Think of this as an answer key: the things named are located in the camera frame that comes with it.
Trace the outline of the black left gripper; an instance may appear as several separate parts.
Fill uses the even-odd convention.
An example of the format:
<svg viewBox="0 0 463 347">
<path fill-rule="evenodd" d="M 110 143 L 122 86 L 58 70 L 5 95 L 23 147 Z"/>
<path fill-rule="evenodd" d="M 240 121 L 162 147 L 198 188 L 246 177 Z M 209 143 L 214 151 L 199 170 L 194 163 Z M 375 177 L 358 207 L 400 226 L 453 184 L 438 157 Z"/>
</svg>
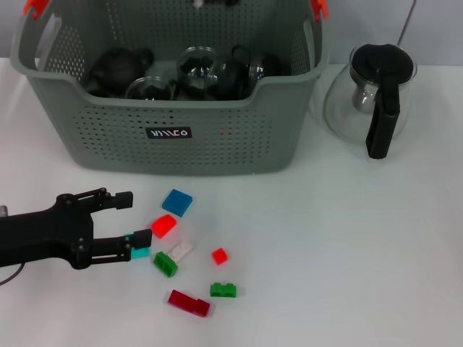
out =
<svg viewBox="0 0 463 347">
<path fill-rule="evenodd" d="M 106 188 L 78 195 L 62 194 L 46 210 L 1 219 L 1 266 L 59 258 L 72 268 L 129 262 L 133 249 L 151 246 L 150 229 L 93 240 L 91 213 L 133 206 L 132 192 L 112 195 Z"/>
</svg>

